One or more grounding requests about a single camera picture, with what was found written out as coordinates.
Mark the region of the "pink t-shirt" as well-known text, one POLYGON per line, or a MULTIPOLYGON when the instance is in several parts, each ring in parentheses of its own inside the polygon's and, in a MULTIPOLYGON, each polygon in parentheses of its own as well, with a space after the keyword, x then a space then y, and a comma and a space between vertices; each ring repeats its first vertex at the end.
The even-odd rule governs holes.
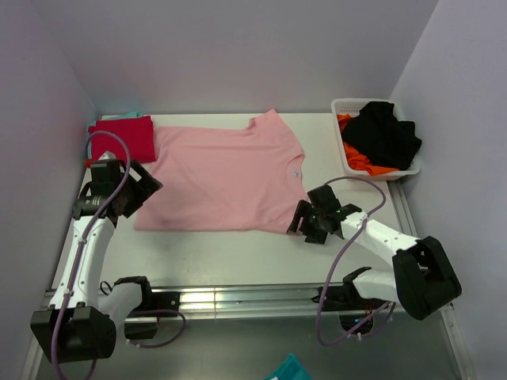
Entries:
POLYGON ((303 148, 275 110, 243 129, 156 127, 154 137, 149 171, 162 188, 137 211, 135 230, 283 234, 307 196, 303 148))

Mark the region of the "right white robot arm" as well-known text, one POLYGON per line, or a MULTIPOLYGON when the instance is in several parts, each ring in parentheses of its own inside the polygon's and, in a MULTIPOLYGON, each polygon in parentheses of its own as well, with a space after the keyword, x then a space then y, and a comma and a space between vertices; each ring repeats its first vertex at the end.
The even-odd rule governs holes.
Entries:
POLYGON ((413 237, 383 225, 354 204, 343 205, 325 184, 295 209, 288 234, 322 245, 330 235, 357 243, 388 264, 386 271, 361 267, 341 285, 321 287, 316 302, 324 310, 358 310, 384 302, 400 305, 423 320, 458 298, 463 290, 443 245, 434 237, 413 237))

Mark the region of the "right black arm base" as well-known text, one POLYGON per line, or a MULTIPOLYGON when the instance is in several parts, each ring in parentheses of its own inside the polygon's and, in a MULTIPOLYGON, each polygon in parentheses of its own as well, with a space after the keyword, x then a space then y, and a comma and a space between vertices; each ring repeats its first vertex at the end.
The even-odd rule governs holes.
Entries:
POLYGON ((396 303, 361 298, 350 283, 339 286, 319 287, 318 295, 312 298, 318 305, 315 318, 315 332, 318 342, 324 347, 331 347, 345 339, 355 336, 358 340, 374 335, 392 317, 396 303), (353 317, 353 324, 334 340, 325 340, 322 334, 322 314, 325 311, 363 310, 363 314, 353 317))

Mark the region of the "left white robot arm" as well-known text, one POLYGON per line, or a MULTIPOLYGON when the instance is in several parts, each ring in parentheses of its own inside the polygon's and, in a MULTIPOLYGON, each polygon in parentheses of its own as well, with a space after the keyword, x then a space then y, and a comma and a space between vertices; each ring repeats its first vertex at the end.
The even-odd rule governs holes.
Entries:
POLYGON ((47 308, 34 312, 30 322, 51 363, 110 357, 127 316, 145 316, 154 308, 145 276, 118 279, 105 299, 99 298, 99 283, 119 219, 138 211, 162 183, 136 160, 109 156, 93 162, 90 174, 72 207, 71 250, 60 284, 47 308))

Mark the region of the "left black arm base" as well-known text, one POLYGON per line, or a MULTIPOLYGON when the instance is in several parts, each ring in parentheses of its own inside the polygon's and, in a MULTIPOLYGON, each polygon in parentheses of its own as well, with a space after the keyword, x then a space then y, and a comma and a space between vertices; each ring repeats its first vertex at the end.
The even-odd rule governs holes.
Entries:
POLYGON ((161 348, 177 340, 185 331, 187 321, 179 311, 179 302, 171 305, 172 299, 165 295, 158 297, 152 291, 146 276, 129 276, 118 279, 113 285, 105 280, 99 283, 104 298, 99 300, 99 310, 114 322, 117 340, 125 340, 127 344, 138 348, 161 348), (155 317, 156 329, 128 329, 125 332, 125 321, 130 317, 155 317), (161 317, 179 317, 179 331, 167 341, 160 343, 142 343, 142 340, 153 339, 161 317))

